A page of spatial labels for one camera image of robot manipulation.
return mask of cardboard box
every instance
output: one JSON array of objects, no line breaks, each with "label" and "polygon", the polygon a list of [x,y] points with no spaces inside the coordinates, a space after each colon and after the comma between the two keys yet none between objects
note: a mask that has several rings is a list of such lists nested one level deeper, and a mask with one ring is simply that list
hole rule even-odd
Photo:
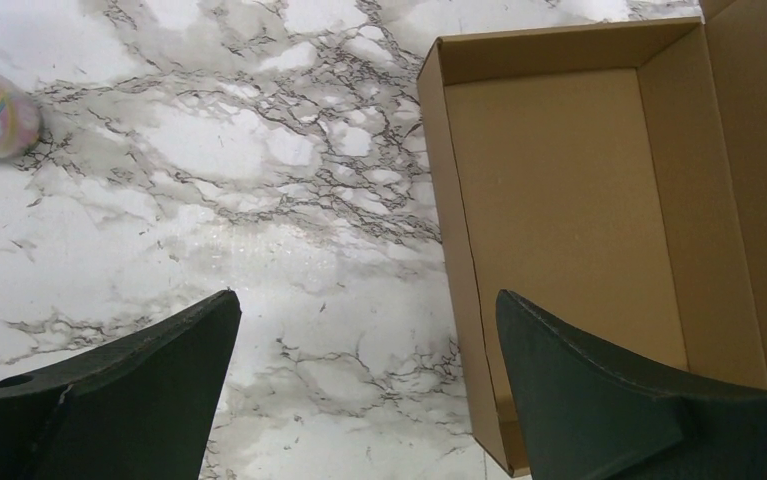
[{"label": "cardboard box", "polygon": [[767,388],[767,0],[702,3],[706,25],[443,37],[419,76],[474,436],[510,474],[501,288]]}]

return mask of white marble countertop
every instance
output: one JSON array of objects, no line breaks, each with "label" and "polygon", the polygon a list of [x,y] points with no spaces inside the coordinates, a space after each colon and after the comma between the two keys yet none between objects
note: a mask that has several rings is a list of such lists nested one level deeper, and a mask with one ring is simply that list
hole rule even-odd
[{"label": "white marble countertop", "polygon": [[437,35],[691,0],[0,0],[47,132],[0,161],[0,379],[222,288],[201,478],[501,479],[468,435],[417,104]]}]

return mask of black object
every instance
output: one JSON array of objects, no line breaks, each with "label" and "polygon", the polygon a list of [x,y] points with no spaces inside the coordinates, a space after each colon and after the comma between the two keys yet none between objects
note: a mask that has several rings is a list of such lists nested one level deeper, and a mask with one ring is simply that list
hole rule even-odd
[{"label": "black object", "polygon": [[240,317],[219,292],[0,381],[0,479],[196,480]]},{"label": "black object", "polygon": [[534,480],[767,480],[767,391],[651,361],[512,292],[497,321]]}]

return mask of marble surface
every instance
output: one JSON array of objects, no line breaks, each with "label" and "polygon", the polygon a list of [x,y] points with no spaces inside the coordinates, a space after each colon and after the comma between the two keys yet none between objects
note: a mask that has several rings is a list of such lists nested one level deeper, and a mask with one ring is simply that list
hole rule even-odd
[{"label": "marble surface", "polygon": [[501,479],[468,412],[414,79],[441,34],[691,0],[0,0],[47,131],[0,161],[0,379],[222,288],[203,479]]}]

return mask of brown box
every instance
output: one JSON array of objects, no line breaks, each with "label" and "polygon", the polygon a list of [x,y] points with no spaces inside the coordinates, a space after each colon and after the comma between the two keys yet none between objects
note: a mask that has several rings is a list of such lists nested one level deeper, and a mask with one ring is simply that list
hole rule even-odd
[{"label": "brown box", "polygon": [[767,0],[704,11],[443,37],[419,76],[474,436],[511,474],[501,288],[767,388]]}]

